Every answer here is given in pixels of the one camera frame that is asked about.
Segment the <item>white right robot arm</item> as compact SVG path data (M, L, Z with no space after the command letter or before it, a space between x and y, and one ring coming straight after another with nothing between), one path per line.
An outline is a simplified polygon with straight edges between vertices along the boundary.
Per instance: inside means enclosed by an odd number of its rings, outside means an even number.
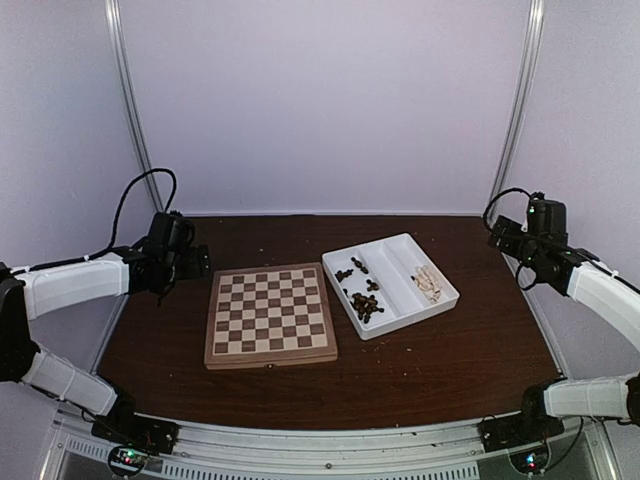
M485 217L488 243L544 291L544 326L560 350L561 380L530 387L513 419L530 442L569 417L639 423L639 290L596 254L569 244L567 208L541 192L526 196L523 221Z

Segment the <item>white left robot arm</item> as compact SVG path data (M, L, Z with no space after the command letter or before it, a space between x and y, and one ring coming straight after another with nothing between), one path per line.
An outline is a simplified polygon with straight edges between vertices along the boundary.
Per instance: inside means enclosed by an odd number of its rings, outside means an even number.
M119 405L124 393L66 359L63 339L86 340L99 314L121 299L151 293L164 299L177 282L208 275L205 245L194 223L175 211L154 215L131 246L114 243L97 253L20 268L1 268L1 380L30 386L95 416L123 444L144 433L138 415Z

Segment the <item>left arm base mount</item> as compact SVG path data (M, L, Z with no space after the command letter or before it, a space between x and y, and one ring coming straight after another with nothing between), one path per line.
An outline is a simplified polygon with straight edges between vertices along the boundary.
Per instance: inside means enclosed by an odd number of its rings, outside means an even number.
M127 394L118 396L105 416L96 415L91 428L95 437L154 455L171 454L178 433L175 422L138 414L133 398Z

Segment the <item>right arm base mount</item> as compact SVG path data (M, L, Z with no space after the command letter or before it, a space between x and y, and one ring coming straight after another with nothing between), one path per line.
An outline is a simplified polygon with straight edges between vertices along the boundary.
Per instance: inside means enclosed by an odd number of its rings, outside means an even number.
M518 413L483 419L478 430L484 450L494 452L545 441L565 428L562 420L546 413L544 389L534 386L525 391Z

